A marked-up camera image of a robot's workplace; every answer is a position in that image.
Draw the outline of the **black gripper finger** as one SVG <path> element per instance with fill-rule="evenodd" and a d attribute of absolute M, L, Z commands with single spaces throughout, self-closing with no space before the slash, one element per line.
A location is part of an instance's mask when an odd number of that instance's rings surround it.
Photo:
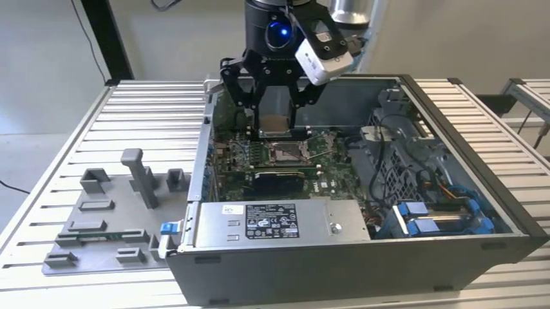
<path fill-rule="evenodd" d="M 288 127 L 292 129 L 295 127 L 296 113 L 300 108 L 305 105 L 316 104 L 321 92 L 324 91 L 324 85 L 313 85 L 311 82 L 305 85 L 303 89 L 297 87 L 297 81 L 300 80 L 299 75 L 291 75 L 288 77 Z"/>
<path fill-rule="evenodd" d="M 220 77 L 224 88 L 236 106 L 251 109 L 253 112 L 253 129 L 259 130 L 259 104 L 263 97 L 263 80 L 252 77 L 253 84 L 249 91 L 245 91 L 239 83 L 240 70 L 244 68 L 243 61 L 233 58 L 221 58 Z"/>

